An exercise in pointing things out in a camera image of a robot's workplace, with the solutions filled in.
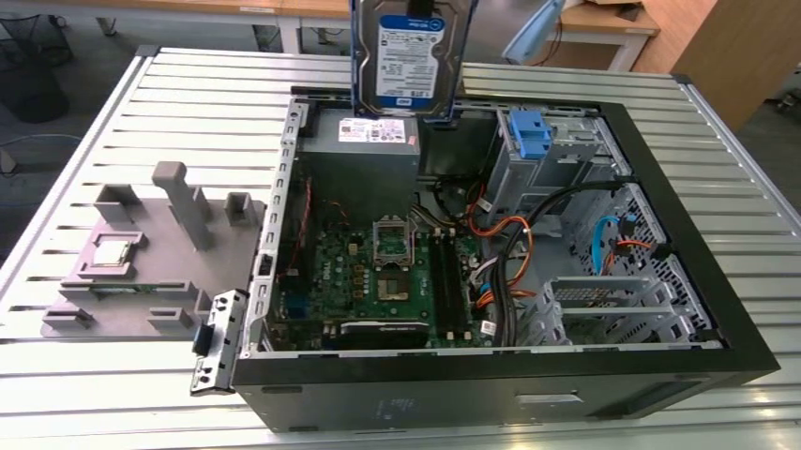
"hard drive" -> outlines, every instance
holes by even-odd
[[[477,2],[350,0],[356,115],[450,119]]]

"metal workbench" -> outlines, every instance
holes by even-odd
[[[627,106],[776,352],[770,376],[638,421],[272,435],[239,396],[190,397],[188,342],[40,339],[100,185],[162,196],[152,166],[182,160],[207,197],[235,189],[266,201],[290,88],[348,87],[350,67],[342,57],[183,49],[134,59],[0,271],[0,447],[798,448],[801,220],[694,88],[662,75],[467,64],[465,86]]]

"white label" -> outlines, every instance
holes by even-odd
[[[434,97],[439,62],[431,49],[442,41],[443,28],[441,19],[382,18],[375,90],[379,96],[398,97],[395,106],[411,106],[414,98]]]
[[[478,200],[475,201],[475,204],[478,205],[478,207],[479,207],[481,209],[483,209],[483,210],[485,210],[485,212],[487,212],[487,213],[489,213],[489,211],[491,210],[491,203],[490,203],[490,202],[487,202],[487,201],[483,199],[483,197],[479,197],[479,198],[478,198]]]
[[[481,321],[481,334],[487,336],[495,336],[497,325],[490,321]]]
[[[354,119],[339,121],[340,143],[405,143],[403,120]]]
[[[274,14],[275,9],[271,7],[240,7],[239,10],[242,12],[262,12],[264,14]]]

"blue tab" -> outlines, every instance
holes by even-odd
[[[510,126],[521,144],[521,158],[542,159],[551,149],[551,127],[539,111],[510,111]]]

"motherboard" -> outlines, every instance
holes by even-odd
[[[316,236],[310,288],[282,291],[282,350],[482,345],[469,305],[474,237],[410,232],[406,220]]]

